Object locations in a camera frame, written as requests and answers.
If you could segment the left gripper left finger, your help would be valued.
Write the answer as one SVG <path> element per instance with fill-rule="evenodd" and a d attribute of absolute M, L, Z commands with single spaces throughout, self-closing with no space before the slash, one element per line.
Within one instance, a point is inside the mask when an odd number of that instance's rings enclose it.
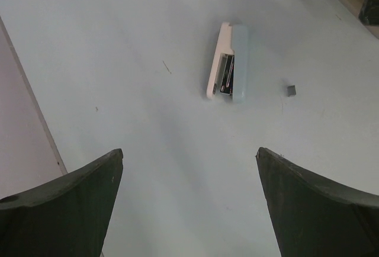
<path fill-rule="evenodd" d="M 100 256 L 122 173 L 115 149 L 1 199 L 1 256 Z"/>

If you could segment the light blue white stapler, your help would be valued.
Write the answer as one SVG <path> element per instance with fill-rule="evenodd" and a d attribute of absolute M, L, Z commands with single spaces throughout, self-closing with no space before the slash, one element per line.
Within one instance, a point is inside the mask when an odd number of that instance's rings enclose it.
<path fill-rule="evenodd" d="M 208 79 L 207 98 L 221 94 L 230 96 L 233 102 L 242 102 L 246 95 L 248 67 L 248 28 L 223 22 Z"/>

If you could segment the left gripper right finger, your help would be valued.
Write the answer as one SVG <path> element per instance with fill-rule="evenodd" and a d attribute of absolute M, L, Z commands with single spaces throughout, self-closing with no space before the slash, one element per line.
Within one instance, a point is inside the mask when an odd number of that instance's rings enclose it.
<path fill-rule="evenodd" d="M 256 162 L 281 256 L 378 256 L 377 195 L 265 147 Z"/>

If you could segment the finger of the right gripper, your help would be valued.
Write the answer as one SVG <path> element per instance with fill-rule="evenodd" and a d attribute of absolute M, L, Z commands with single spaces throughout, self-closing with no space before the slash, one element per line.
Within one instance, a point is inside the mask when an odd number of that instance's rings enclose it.
<path fill-rule="evenodd" d="M 378 0 L 364 0 L 358 19 L 363 25 L 378 26 Z"/>

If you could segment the small grey staple block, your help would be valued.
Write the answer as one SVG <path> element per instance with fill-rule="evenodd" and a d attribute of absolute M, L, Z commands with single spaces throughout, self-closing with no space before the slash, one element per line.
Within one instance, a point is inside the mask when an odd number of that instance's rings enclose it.
<path fill-rule="evenodd" d="M 286 93 L 287 93 L 287 97 L 294 97 L 296 96 L 297 92 L 296 92 L 296 86 L 295 85 L 287 85 L 286 87 Z"/>

